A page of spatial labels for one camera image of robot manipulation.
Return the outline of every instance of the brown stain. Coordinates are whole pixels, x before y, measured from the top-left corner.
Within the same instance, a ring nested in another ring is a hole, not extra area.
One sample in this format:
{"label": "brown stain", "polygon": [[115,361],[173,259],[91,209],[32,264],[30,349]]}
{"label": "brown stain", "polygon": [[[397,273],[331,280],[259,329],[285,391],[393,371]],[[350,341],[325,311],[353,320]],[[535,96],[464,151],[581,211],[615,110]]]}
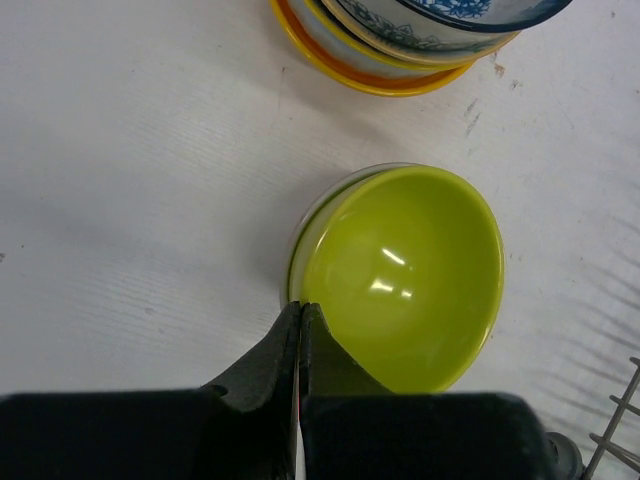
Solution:
{"label": "brown stain", "polygon": [[506,68],[504,68],[499,63],[496,63],[496,64],[493,65],[493,71],[495,72],[496,77],[498,77],[498,78],[504,77],[505,70],[506,70]]}

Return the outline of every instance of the tabletop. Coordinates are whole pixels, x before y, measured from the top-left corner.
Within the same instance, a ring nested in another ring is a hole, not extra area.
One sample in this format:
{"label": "tabletop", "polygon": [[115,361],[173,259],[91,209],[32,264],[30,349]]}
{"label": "tabletop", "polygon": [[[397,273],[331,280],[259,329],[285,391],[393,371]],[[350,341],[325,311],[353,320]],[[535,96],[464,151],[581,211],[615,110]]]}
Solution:
{"label": "tabletop", "polygon": [[416,162],[469,180],[505,244],[497,324],[454,389],[523,396],[588,458],[640,348],[638,25],[634,1],[576,0],[385,99],[315,70],[266,0],[3,2],[0,393],[205,383],[275,320],[313,199]]}

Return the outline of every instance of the blue floral pattern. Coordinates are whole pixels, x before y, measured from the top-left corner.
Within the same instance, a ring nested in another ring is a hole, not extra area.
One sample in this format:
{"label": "blue floral pattern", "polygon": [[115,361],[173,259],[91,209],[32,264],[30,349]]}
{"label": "blue floral pattern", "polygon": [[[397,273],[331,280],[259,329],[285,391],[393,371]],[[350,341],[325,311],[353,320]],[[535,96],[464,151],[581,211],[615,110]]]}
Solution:
{"label": "blue floral pattern", "polygon": [[[439,0],[454,2],[456,0]],[[367,27],[373,33],[393,42],[396,46],[404,46],[414,50],[432,52],[460,51],[467,53],[479,53],[489,46],[502,41],[501,38],[488,39],[480,42],[443,42],[435,35],[420,37],[413,32],[411,25],[394,25],[391,21],[371,12],[358,0],[338,0],[347,12],[359,23]]]}
{"label": "blue floral pattern", "polygon": [[491,0],[411,0],[427,10],[449,17],[475,19],[489,11]]}

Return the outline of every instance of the yellow rim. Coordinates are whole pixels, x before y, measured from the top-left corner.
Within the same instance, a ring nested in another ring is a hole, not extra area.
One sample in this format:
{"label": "yellow rim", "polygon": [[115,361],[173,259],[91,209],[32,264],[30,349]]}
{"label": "yellow rim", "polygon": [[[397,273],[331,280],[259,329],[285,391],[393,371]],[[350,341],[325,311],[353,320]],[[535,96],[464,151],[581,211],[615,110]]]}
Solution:
{"label": "yellow rim", "polygon": [[345,33],[340,27],[338,27],[330,18],[327,18],[325,13],[318,8],[318,5],[314,0],[304,0],[307,8],[313,13],[313,15],[322,23],[322,25],[331,32],[332,35],[337,37],[342,43],[347,44],[354,50],[366,55],[369,58],[373,58],[379,62],[385,63],[387,65],[391,65],[393,67],[404,68],[405,70],[417,70],[417,71],[426,71],[426,72],[434,72],[434,71],[443,71],[443,70],[451,70],[452,68],[460,67],[464,65],[466,62],[462,63],[452,63],[452,64],[440,64],[440,65],[416,65],[415,63],[405,62],[404,60],[397,59],[395,57],[391,57],[385,53],[379,52],[375,50],[368,43],[363,43],[361,40],[354,39],[349,34]]}
{"label": "yellow rim", "polygon": [[[342,23],[349,31],[351,31],[354,35],[356,35],[360,40],[366,42],[371,47],[379,50],[387,55],[395,57],[400,60],[404,60],[407,62],[418,63],[420,65],[429,65],[429,66],[441,66],[442,61],[433,60],[429,58],[425,58],[424,55],[407,53],[406,51],[401,51],[394,49],[393,47],[388,46],[387,44],[378,40],[376,35],[373,32],[370,32],[366,27],[361,25],[357,20],[354,20],[343,8],[340,6],[336,0],[321,0],[327,10],[331,12],[331,14],[338,19],[340,23]],[[459,59],[456,63],[452,63],[451,65],[464,65],[468,62],[473,62],[479,58],[482,58],[486,55],[489,55],[496,50],[504,47],[507,43],[513,40],[516,35],[520,32],[514,32],[513,34],[507,36],[502,42],[492,46],[491,48],[470,55],[463,59]]]}
{"label": "yellow rim", "polygon": [[472,65],[469,63],[456,69],[403,81],[362,74],[331,57],[309,37],[286,0],[270,0],[270,3],[276,18],[293,44],[318,70],[337,82],[360,92],[382,97],[422,95],[451,83]]}

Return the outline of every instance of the metal rack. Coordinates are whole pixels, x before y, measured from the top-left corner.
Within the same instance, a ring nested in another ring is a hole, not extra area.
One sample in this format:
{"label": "metal rack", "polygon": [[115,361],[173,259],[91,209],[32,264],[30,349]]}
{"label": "metal rack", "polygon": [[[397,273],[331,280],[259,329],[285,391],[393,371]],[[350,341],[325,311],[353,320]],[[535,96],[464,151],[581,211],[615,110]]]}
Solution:
{"label": "metal rack", "polygon": [[633,377],[631,377],[631,381],[622,395],[622,398],[618,398],[615,395],[611,395],[609,397],[617,407],[611,417],[611,421],[609,421],[609,425],[607,425],[607,428],[604,431],[604,434],[602,436],[596,435],[595,433],[589,434],[591,440],[596,442],[598,446],[596,451],[593,453],[593,457],[591,457],[589,465],[587,465],[587,468],[582,474],[581,480],[590,480],[593,477],[593,473],[598,467],[598,464],[605,452],[609,452],[622,463],[632,468],[635,472],[640,473],[640,456],[611,441],[611,437],[613,437],[616,427],[626,412],[630,412],[631,414],[638,415],[640,417],[640,408],[631,405],[630,403],[631,397],[633,397],[638,385],[640,385],[640,359],[631,357],[629,360],[636,366],[636,372]]}

